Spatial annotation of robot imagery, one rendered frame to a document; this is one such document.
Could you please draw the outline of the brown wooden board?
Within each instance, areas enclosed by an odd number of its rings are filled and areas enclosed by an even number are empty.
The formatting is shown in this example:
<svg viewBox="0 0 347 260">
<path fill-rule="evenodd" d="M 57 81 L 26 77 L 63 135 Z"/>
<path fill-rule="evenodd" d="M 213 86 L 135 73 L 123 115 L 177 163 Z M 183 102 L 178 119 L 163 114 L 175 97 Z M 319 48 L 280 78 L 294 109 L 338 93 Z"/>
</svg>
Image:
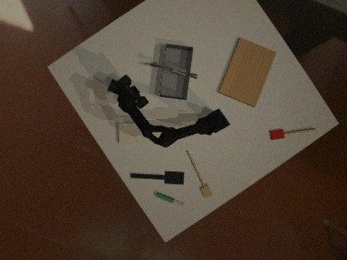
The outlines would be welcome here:
<svg viewBox="0 0 347 260">
<path fill-rule="evenodd" d="M 256 107 L 275 55 L 240 37 L 219 93 Z"/>
</svg>

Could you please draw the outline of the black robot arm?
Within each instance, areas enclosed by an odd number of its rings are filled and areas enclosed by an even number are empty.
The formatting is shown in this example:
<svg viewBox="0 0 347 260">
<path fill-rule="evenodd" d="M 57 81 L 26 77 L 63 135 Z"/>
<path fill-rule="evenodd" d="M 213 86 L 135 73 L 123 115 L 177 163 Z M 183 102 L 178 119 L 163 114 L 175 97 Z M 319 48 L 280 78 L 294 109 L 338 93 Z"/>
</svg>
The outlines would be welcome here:
<svg viewBox="0 0 347 260">
<path fill-rule="evenodd" d="M 163 125 L 150 124 L 141 111 L 138 109 L 136 101 L 140 94 L 134 88 L 124 87 L 125 84 L 111 80 L 108 91 L 118 95 L 118 106 L 123 112 L 127 112 L 135 122 L 142 135 L 149 138 L 154 144 L 163 146 L 164 148 L 172 145 L 176 140 L 192 136 L 194 134 L 211 135 L 218 129 L 224 121 L 218 114 L 212 115 L 210 118 L 199 118 L 195 124 L 175 129 L 173 127 L 165 127 Z M 160 137 L 156 137 L 153 133 L 162 132 Z"/>
</svg>

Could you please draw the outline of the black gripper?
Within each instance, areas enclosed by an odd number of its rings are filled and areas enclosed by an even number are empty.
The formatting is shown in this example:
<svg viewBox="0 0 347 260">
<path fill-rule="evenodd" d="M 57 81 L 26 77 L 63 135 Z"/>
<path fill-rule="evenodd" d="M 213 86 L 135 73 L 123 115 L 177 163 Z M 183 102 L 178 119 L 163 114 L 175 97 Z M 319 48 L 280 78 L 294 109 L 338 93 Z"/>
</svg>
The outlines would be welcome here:
<svg viewBox="0 0 347 260">
<path fill-rule="evenodd" d="M 117 81 L 125 84 L 124 87 L 127 88 L 134 88 L 136 89 L 137 93 L 140 93 L 138 89 L 134 86 L 130 87 L 129 85 L 131 84 L 131 79 L 129 78 L 128 75 L 123 75 L 121 78 L 119 78 Z M 145 96 L 140 96 L 138 101 L 136 102 L 137 106 L 139 109 L 142 109 L 145 105 L 147 105 L 149 101 L 145 98 Z"/>
</svg>

